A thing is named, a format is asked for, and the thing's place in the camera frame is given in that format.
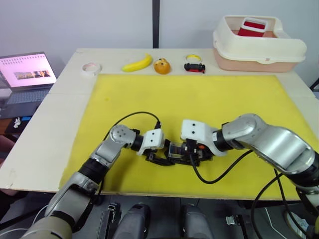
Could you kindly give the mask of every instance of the white plastic bin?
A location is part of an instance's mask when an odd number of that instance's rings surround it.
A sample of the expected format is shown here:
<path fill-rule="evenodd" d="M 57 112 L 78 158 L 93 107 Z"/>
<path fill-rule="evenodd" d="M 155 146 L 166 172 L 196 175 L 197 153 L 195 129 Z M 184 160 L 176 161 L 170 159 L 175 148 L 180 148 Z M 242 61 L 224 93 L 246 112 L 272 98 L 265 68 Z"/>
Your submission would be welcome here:
<path fill-rule="evenodd" d="M 237 35 L 246 17 L 268 22 L 263 37 Z M 230 71 L 287 72 L 305 59 L 306 44 L 291 39 L 281 21 L 270 16 L 224 16 L 213 32 L 214 55 L 218 66 Z"/>

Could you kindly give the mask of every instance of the small toy car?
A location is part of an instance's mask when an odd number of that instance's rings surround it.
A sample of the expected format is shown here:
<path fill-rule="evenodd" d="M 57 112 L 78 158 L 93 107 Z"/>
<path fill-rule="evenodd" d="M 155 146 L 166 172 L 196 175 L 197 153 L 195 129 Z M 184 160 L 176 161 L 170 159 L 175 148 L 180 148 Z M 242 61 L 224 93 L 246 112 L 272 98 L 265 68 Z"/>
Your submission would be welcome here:
<path fill-rule="evenodd" d="M 186 71 L 191 71 L 191 72 L 202 72 L 203 74 L 205 73 L 205 65 L 199 63 L 199 64 L 184 64 L 184 69 Z"/>

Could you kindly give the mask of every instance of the laptop keyboard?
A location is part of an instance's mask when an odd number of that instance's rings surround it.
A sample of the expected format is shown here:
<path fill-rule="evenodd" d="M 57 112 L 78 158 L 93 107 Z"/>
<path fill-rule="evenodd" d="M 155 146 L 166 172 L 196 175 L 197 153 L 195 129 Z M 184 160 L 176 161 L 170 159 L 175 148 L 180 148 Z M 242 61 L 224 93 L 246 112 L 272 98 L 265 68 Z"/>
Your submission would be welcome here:
<path fill-rule="evenodd" d="M 8 100 L 6 104 L 8 105 L 8 104 L 19 104 L 19 103 L 43 101 L 44 97 L 48 93 L 49 93 L 49 90 L 12 93 L 10 95 L 10 99 Z"/>

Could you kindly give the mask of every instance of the banana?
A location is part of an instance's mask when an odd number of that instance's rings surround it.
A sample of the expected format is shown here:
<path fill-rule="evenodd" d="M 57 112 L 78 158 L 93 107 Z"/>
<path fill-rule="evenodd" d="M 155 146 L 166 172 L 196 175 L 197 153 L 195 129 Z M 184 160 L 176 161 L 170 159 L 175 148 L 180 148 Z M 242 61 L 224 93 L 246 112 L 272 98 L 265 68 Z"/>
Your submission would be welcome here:
<path fill-rule="evenodd" d="M 122 71 L 131 72 L 131 71 L 137 71 L 137 70 L 143 69 L 147 67 L 148 65 L 150 65 L 152 60 L 153 60 L 152 56 L 150 54 L 145 53 L 145 58 L 143 60 L 126 64 L 125 66 L 122 67 Z"/>

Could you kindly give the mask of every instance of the red object in bin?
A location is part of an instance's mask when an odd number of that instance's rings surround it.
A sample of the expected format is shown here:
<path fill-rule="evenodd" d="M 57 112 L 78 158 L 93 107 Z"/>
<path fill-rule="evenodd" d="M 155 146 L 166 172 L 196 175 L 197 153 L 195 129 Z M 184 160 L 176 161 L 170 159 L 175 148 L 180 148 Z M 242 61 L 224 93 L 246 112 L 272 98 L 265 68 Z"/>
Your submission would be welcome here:
<path fill-rule="evenodd" d="M 263 36 L 266 31 L 266 23 L 260 19 L 248 18 L 244 19 L 239 29 L 239 36 Z"/>

